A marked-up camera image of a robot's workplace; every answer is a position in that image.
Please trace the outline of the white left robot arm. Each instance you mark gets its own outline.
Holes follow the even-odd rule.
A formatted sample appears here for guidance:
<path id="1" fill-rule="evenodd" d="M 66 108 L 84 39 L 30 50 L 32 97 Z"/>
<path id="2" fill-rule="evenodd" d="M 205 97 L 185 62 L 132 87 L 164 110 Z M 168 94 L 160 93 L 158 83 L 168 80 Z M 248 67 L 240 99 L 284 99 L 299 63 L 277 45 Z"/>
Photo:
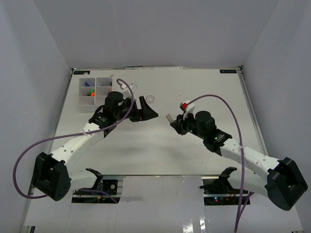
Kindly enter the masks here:
<path id="1" fill-rule="evenodd" d="M 82 134 L 50 154 L 40 153 L 35 160 L 32 184 L 54 201 L 61 200 L 69 191 L 82 189 L 93 194 L 102 193 L 103 175 L 91 168 L 72 173 L 73 164 L 93 145 L 111 133 L 122 119 L 131 122 L 147 121 L 158 117 L 143 96 L 136 101 L 125 98 L 123 93 L 112 91 L 84 126 Z"/>

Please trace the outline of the clear tape roll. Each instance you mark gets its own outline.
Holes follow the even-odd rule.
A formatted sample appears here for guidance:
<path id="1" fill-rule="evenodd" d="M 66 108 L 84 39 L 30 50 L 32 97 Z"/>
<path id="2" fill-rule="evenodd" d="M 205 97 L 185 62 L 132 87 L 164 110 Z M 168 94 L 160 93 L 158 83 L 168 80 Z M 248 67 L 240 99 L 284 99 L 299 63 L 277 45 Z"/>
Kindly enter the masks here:
<path id="1" fill-rule="evenodd" d="M 147 103 L 152 104 L 155 101 L 155 97 L 153 95 L 147 95 L 146 101 L 147 101 Z"/>

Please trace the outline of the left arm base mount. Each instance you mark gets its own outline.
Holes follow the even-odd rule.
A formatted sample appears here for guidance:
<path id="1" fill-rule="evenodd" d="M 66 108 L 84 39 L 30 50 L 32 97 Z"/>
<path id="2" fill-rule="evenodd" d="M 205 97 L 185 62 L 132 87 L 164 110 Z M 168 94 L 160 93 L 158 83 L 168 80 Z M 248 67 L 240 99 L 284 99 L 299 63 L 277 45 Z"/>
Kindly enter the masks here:
<path id="1" fill-rule="evenodd" d="M 117 204 L 120 201 L 121 180 L 107 177 L 100 172 L 86 168 L 73 176 L 72 203 Z"/>

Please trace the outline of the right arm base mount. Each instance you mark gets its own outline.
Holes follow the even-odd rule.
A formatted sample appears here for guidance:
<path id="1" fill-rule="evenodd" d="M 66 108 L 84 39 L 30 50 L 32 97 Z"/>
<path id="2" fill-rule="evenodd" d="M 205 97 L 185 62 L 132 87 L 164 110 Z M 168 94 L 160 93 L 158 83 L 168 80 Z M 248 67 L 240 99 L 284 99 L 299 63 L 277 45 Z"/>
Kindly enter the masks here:
<path id="1" fill-rule="evenodd" d="M 205 206 L 229 206 L 238 205 L 240 189 L 233 188 L 229 178 L 236 167 L 227 167 L 216 177 L 202 177 L 202 184 L 199 188 L 203 191 Z"/>

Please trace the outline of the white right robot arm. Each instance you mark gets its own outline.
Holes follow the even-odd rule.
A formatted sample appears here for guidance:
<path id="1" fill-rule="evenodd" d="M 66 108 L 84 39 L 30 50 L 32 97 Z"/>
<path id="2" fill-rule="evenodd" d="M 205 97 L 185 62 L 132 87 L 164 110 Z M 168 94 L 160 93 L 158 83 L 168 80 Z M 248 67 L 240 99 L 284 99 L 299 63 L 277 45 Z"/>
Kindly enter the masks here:
<path id="1" fill-rule="evenodd" d="M 264 155 L 249 147 L 242 147 L 231 135 L 217 128 L 208 111 L 178 115 L 170 126 L 179 135 L 191 133 L 202 139 L 204 146 L 221 157 L 233 160 L 252 174 L 245 176 L 243 188 L 267 197 L 278 208 L 289 211 L 308 190 L 308 185 L 291 158 L 278 159 Z"/>

